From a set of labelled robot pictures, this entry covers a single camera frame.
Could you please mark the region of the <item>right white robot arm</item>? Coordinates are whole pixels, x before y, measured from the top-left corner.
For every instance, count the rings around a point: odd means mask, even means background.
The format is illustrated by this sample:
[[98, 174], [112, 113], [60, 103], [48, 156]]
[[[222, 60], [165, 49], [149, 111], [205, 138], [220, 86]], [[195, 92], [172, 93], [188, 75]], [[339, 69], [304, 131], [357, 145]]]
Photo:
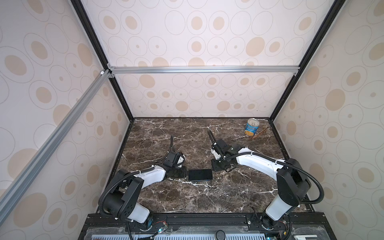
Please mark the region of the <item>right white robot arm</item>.
[[277, 182], [278, 195], [260, 217], [267, 229], [273, 228], [284, 214], [298, 207], [311, 188], [308, 175], [294, 159], [275, 160], [242, 145], [228, 145], [222, 139], [212, 141], [211, 153], [214, 155], [212, 165], [215, 171], [228, 172], [231, 167], [241, 165], [259, 171]]

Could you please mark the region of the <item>black vertical frame post left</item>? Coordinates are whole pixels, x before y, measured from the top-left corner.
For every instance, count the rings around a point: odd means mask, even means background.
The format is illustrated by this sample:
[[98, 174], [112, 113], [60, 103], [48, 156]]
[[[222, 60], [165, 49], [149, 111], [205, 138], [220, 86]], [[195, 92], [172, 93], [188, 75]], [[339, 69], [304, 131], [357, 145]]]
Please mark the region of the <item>black vertical frame post left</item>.
[[[71, 0], [70, 1], [72, 6], [75, 9], [75, 12], [88, 36], [88, 39], [91, 42], [91, 45], [97, 55], [98, 60], [100, 61], [102, 67], [104, 70], [111, 70], [109, 67], [109, 61], [105, 55], [105, 52], [103, 50], [103, 47], [101, 45], [101, 42], [99, 41], [99, 38], [96, 35], [96, 32], [92, 26], [92, 23], [86, 13], [85, 7], [83, 3], [79, 0]], [[125, 100], [125, 97], [123, 95], [122, 89], [116, 79], [116, 77], [112, 76], [109, 78], [110, 83], [123, 107], [124, 112], [126, 113], [129, 121], [133, 121], [135, 118], [133, 117], [133, 114], [127, 104], [127, 101]]]

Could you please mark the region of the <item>brown twig pieces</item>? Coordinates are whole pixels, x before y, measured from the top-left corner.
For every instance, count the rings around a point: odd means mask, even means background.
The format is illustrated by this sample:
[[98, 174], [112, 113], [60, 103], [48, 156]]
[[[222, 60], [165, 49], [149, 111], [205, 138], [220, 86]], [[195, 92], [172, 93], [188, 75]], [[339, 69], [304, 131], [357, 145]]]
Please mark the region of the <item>brown twig pieces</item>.
[[257, 132], [254, 136], [250, 137], [248, 140], [251, 141], [251, 140], [254, 140], [258, 137], [260, 137], [262, 134], [264, 134], [270, 127], [266, 127], [264, 128], [263, 130], [261, 130], [260, 132]]

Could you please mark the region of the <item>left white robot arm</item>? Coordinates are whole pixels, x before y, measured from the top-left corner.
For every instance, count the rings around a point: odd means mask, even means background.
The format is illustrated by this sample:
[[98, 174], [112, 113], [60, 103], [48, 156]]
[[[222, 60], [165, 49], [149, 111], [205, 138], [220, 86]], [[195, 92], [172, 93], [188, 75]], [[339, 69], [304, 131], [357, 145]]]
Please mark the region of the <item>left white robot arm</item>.
[[131, 173], [119, 170], [99, 198], [99, 213], [122, 221], [137, 222], [149, 228], [153, 222], [153, 214], [138, 203], [142, 189], [168, 178], [184, 178], [185, 160], [183, 153], [170, 150], [162, 158], [160, 165]]

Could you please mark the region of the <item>silver aluminium rail back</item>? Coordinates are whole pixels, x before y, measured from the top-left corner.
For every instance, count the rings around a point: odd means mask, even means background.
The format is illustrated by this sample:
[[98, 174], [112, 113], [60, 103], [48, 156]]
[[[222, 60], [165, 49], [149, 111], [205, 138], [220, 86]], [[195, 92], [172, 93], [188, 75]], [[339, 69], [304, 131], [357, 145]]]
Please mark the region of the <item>silver aluminium rail back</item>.
[[299, 66], [210, 66], [210, 67], [114, 67], [103, 70], [115, 74], [223, 74], [223, 73], [298, 73]]

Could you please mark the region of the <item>silver aluminium rail left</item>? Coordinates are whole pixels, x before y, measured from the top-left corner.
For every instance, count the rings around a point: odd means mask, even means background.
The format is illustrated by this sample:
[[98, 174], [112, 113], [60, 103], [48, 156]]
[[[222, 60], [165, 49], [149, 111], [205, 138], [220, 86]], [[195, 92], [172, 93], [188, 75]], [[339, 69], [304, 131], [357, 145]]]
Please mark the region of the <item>silver aluminium rail left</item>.
[[89, 86], [87, 91], [77, 101], [68, 112], [58, 127], [52, 132], [50, 137], [42, 147], [32, 157], [31, 161], [23, 168], [18, 177], [5, 192], [1, 199], [1, 224], [9, 217], [12, 210], [16, 207], [27, 189], [31, 186], [37, 175], [41, 172], [55, 150], [58, 148], [69, 130], [76, 123], [85, 108], [91, 102], [97, 91], [109, 79], [112, 71], [105, 69], [102, 75], [99, 75]]

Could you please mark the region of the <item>open tin can blue label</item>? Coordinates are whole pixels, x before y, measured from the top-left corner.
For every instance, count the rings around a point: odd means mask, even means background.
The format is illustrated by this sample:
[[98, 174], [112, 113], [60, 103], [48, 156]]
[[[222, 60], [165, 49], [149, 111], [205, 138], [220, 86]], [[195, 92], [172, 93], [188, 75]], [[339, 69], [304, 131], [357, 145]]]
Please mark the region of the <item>open tin can blue label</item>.
[[244, 131], [245, 135], [253, 137], [257, 133], [259, 126], [260, 123], [257, 119], [249, 118]]

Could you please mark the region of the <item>silver aluminium rail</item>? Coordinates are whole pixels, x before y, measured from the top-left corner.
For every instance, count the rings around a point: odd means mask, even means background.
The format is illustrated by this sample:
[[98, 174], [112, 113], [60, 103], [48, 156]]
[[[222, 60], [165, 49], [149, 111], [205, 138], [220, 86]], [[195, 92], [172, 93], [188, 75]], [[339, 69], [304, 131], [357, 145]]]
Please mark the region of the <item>silver aluminium rail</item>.
[[58, 148], [69, 130], [76, 123], [85, 108], [91, 102], [97, 91], [109, 79], [112, 71], [105, 69], [102, 75], [99, 75], [89, 86], [87, 91], [77, 101], [68, 112], [58, 127], [52, 132], [50, 137], [42, 147], [32, 157], [31, 161], [23, 168], [18, 177], [5, 192], [1, 199], [1, 224], [9, 217], [12, 210], [16, 207], [27, 189], [31, 186], [37, 175], [41, 172], [55, 150]]
[[210, 66], [210, 67], [114, 67], [103, 70], [115, 74], [223, 74], [223, 73], [298, 73], [299, 66]]

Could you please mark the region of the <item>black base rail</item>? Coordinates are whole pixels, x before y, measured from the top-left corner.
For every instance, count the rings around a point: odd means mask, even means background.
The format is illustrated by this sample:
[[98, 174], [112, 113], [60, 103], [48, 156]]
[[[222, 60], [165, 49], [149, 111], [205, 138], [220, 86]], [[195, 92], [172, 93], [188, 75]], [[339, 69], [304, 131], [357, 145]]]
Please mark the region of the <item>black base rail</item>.
[[255, 213], [154, 214], [148, 223], [87, 216], [80, 240], [334, 240], [323, 213], [291, 213], [266, 230]]

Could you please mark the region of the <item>black vertical frame post right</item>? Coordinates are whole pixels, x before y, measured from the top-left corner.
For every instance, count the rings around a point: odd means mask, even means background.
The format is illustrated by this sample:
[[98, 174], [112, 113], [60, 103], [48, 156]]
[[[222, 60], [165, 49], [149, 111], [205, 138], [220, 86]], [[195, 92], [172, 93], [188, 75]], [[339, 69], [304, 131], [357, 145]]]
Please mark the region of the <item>black vertical frame post right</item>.
[[312, 57], [314, 56], [316, 50], [319, 48], [320, 44], [324, 40], [326, 34], [330, 30], [333, 22], [337, 18], [339, 12], [343, 8], [344, 4], [346, 3], [345, 0], [336, 0], [332, 3], [330, 10], [326, 14], [324, 20], [321, 22], [321, 25], [318, 29], [318, 31], [315, 34], [314, 39], [312, 40], [311, 44], [309, 45], [309, 48], [307, 49], [306, 53], [304, 54], [303, 59], [301, 60], [299, 64], [299, 70], [298, 72], [293, 75], [291, 80], [289, 81], [288, 86], [286, 87], [285, 91], [283, 92], [280, 100], [278, 101], [277, 106], [273, 110], [269, 120], [270, 122], [274, 122], [278, 116], [278, 114], [281, 112], [284, 104], [286, 103], [288, 97], [294, 90], [297, 82], [299, 81], [300, 77], [304, 73], [306, 67], [310, 63]]

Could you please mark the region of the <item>black vertical frame post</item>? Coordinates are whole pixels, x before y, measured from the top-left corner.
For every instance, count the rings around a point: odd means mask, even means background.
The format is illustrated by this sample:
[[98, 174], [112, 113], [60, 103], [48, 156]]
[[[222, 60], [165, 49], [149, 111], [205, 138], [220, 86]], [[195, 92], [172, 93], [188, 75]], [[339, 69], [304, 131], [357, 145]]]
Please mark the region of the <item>black vertical frame post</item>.
[[281, 112], [284, 104], [286, 103], [288, 97], [294, 90], [297, 82], [299, 81], [300, 77], [304, 73], [306, 67], [310, 63], [312, 57], [314, 56], [316, 50], [319, 48], [320, 44], [324, 40], [326, 34], [330, 30], [333, 22], [337, 18], [339, 12], [343, 8], [344, 4], [346, 3], [345, 0], [336, 0], [332, 3], [330, 10], [326, 14], [324, 20], [321, 22], [321, 25], [318, 29], [318, 31], [315, 34], [314, 39], [312, 40], [311, 44], [309, 45], [309, 48], [307, 49], [306, 53], [304, 54], [303, 59], [301, 60], [299, 64], [299, 70], [298, 72], [293, 75], [291, 80], [289, 81], [288, 86], [286, 87], [285, 91], [283, 92], [280, 100], [278, 101], [277, 106], [273, 110], [269, 120], [270, 122], [274, 122], [278, 116], [278, 114]]
[[[79, 0], [71, 0], [70, 1], [72, 6], [75, 9], [75, 12], [88, 36], [88, 39], [91, 42], [91, 45], [97, 55], [98, 60], [100, 61], [102, 67], [104, 70], [111, 70], [109, 67], [109, 61], [105, 55], [105, 52], [103, 50], [103, 47], [101, 45], [101, 42], [99, 41], [99, 38], [96, 35], [96, 32], [92, 26], [92, 23], [86, 13], [85, 7], [83, 3]], [[124, 112], [126, 113], [129, 121], [133, 121], [135, 118], [133, 117], [133, 114], [127, 104], [127, 101], [125, 100], [125, 97], [123, 95], [122, 89], [116, 79], [116, 77], [112, 76], [109, 78], [110, 83], [123, 107]]]

